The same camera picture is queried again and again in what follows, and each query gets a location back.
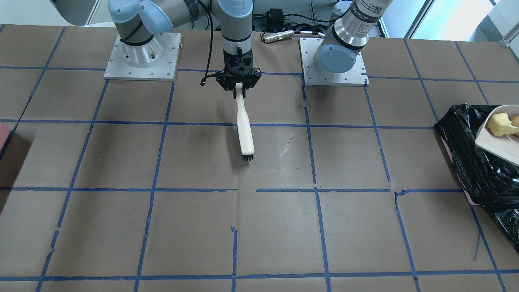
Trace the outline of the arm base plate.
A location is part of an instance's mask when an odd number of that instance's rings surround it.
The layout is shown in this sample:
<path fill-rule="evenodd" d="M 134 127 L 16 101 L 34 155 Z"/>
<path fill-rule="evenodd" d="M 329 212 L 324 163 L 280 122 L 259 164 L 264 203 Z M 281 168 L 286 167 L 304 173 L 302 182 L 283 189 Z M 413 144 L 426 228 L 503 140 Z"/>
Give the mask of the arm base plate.
<path fill-rule="evenodd" d="M 154 35 L 141 46 L 130 46 L 119 38 L 115 41 L 104 78 L 128 81 L 176 80 L 182 34 L 167 32 Z"/>
<path fill-rule="evenodd" d="M 341 45 L 323 44 L 321 38 L 300 38 L 299 43 L 306 85 L 369 85 L 362 54 Z"/>

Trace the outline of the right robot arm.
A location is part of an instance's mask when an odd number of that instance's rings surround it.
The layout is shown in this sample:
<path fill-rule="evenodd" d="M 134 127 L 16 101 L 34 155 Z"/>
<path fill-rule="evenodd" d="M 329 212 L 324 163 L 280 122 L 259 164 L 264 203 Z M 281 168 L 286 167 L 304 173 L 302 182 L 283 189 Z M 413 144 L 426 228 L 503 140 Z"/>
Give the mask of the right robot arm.
<path fill-rule="evenodd" d="M 261 78 L 253 66 L 252 0 L 109 0 L 109 15 L 118 32 L 104 77 L 130 81 L 173 81 L 180 37 L 173 30 L 206 19 L 219 26 L 224 68 L 215 78 L 234 96 L 245 95 Z"/>

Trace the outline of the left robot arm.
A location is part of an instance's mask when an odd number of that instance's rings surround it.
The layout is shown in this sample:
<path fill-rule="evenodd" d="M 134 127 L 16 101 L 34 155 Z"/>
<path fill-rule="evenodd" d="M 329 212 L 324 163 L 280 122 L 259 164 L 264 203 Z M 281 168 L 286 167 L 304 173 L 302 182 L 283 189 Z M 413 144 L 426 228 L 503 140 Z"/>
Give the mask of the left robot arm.
<path fill-rule="evenodd" d="M 391 0 L 353 0 L 348 10 L 335 19 L 314 54 L 314 61 L 332 73 L 350 71 L 369 31 L 379 21 Z"/>

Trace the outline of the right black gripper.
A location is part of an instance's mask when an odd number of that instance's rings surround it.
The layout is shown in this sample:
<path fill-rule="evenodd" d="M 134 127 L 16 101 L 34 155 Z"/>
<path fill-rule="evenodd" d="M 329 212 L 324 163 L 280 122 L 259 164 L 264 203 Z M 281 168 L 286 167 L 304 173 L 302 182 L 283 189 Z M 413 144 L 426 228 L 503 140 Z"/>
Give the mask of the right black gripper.
<path fill-rule="evenodd" d="M 233 99 L 237 98 L 238 83 L 242 84 L 242 95 L 246 98 L 246 92 L 253 88 L 262 77 L 260 68 L 253 67 L 253 52 L 243 52 L 233 55 L 223 52 L 224 68 L 215 73 L 215 79 L 224 90 L 231 90 Z"/>

